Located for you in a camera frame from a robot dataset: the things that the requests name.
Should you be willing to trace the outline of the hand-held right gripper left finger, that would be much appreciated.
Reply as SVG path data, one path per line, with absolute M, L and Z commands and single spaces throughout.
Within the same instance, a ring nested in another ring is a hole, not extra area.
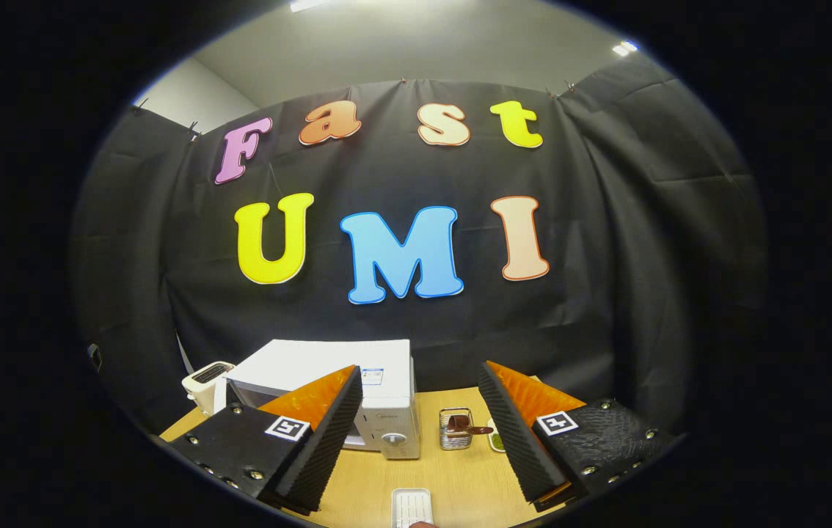
M 360 367 L 350 364 L 261 406 L 225 404 L 168 447 L 239 494 L 307 515 L 320 508 L 360 403 Z

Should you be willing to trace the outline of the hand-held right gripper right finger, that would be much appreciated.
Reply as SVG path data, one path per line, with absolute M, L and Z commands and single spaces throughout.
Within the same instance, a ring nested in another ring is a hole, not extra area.
M 478 389 L 525 501 L 538 510 L 606 494 L 680 439 L 615 399 L 585 402 L 491 361 Z

